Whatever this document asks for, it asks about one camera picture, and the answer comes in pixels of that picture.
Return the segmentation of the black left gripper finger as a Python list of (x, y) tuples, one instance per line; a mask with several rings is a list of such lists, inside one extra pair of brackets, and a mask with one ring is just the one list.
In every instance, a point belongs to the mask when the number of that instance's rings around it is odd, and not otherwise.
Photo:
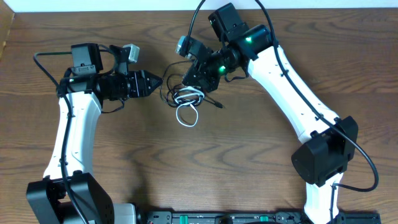
[(141, 70), (141, 77), (147, 84), (162, 84), (162, 78), (147, 70)]
[(161, 81), (154, 82), (144, 82), (140, 81), (138, 84), (139, 97), (149, 96), (153, 91), (155, 91), (162, 84)]

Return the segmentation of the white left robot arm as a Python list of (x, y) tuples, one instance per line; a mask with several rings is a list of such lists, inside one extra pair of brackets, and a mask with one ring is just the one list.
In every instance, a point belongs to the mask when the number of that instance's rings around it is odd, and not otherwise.
[(129, 69), (139, 56), (133, 44), (76, 44), (70, 55), (73, 65), (55, 81), (60, 120), (52, 157), (42, 179), (27, 186), (27, 201), (40, 223), (143, 222), (133, 204), (114, 203), (96, 181), (93, 147), (104, 101), (149, 96), (162, 79)]

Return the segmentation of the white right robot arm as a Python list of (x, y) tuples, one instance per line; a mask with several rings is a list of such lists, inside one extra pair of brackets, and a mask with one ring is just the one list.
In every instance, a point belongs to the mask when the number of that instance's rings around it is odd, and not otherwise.
[(313, 223), (335, 221), (338, 184), (353, 158), (358, 125), (352, 117), (340, 118), (314, 95), (270, 28), (249, 27), (230, 3), (208, 20), (222, 48), (214, 51), (190, 35), (181, 37), (176, 52), (193, 60), (183, 84), (215, 91), (220, 80), (238, 68), (255, 79), (285, 114), (301, 143), (291, 160), (306, 183), (306, 216)]

